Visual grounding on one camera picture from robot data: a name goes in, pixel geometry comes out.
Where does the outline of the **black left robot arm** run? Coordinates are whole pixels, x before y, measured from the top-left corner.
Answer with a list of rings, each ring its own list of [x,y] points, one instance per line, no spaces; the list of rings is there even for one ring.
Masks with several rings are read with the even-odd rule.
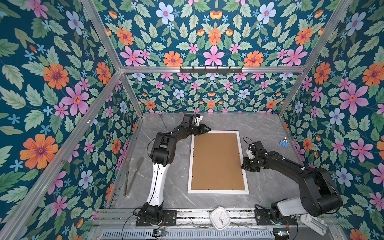
[[[200,136],[211,131],[202,124],[200,114],[184,114],[182,122],[172,131],[157,133],[153,139],[153,146],[149,157],[153,163],[153,177],[150,192],[139,212],[142,220],[151,225],[158,225],[163,221],[164,187],[167,172],[176,153],[177,142],[189,136]]]

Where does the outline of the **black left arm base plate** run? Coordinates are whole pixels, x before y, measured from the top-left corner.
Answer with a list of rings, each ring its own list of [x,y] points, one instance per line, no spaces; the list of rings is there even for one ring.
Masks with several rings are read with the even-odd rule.
[[[165,225],[166,227],[176,226],[178,211],[176,210],[163,210],[163,218],[158,224],[150,223],[139,214],[136,220],[136,227],[159,227]]]

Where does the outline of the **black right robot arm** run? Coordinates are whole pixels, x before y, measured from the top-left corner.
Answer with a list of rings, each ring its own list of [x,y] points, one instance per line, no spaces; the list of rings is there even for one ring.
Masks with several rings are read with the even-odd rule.
[[[330,212],[336,213],[343,205],[341,195],[327,170],[304,167],[276,151],[268,152],[260,141],[249,144],[241,168],[253,173],[270,169],[298,184],[298,197],[271,204],[269,217],[274,223],[295,215],[318,217]]]

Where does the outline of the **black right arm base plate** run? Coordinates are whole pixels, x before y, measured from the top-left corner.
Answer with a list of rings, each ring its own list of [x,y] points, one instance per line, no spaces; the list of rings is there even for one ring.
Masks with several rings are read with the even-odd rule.
[[[255,219],[258,226],[267,226],[267,225],[289,225],[296,226],[298,224],[296,217],[294,216],[282,216],[278,213],[277,210],[265,210],[265,209],[255,209]]]

